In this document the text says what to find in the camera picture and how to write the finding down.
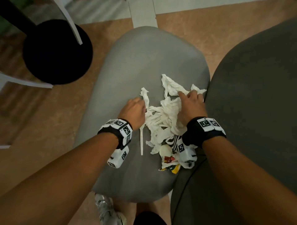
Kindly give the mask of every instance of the left arm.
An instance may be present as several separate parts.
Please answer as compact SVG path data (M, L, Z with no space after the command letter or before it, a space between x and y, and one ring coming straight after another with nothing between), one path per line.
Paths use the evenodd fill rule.
M144 113L144 101L135 98L118 118L136 130ZM25 179L0 198L1 224L68 224L118 143L114 134L100 133Z

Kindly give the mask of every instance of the wristband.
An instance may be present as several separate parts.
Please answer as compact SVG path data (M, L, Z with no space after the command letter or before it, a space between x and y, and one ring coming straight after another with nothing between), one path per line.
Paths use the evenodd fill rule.
M119 144L116 148L123 150L131 141L132 131L133 128L129 121L125 119L114 119L109 120L106 124L101 126L97 134L112 133L116 135L119 140Z
M226 137L224 129L215 119L199 116L187 124L187 131L183 134L182 140L185 145L196 145L202 148L205 140L213 137Z

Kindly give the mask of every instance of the gray sneaker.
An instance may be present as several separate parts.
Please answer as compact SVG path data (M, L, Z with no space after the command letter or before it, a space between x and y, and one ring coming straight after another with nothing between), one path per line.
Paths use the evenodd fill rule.
M99 210L101 225L126 224L126 218L124 215L114 210L111 198L101 194L95 194L95 204Z

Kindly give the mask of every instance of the black round table base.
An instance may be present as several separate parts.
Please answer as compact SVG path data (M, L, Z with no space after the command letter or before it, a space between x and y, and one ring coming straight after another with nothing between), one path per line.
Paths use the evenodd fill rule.
M93 59L93 47L86 32L76 27L82 45L65 20L45 21L26 37L23 58L34 76L55 85L76 81L87 72Z

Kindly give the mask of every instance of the white tissue paper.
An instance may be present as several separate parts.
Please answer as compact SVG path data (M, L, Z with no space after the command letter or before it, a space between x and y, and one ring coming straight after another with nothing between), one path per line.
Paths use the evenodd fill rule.
M146 144L153 148L151 154L156 154L160 151L164 140L167 144L170 144L171 142L169 140L171 140L175 134L183 135L187 130L187 127L177 121L177 114L181 110L181 99L177 97L172 100L170 96L178 96L178 91L182 91L187 95L189 91L185 90L181 85L174 82L165 74L162 74L161 81L165 89L165 99L160 102L161 106L149 106L148 91L145 88L142 88L140 93L144 99L147 110L145 114L145 125L151 131L151 140L146 141ZM191 90L196 90L198 94L202 94L206 91L205 89L200 90L194 84L192 84ZM185 163L180 162L180 164L183 167L188 167Z

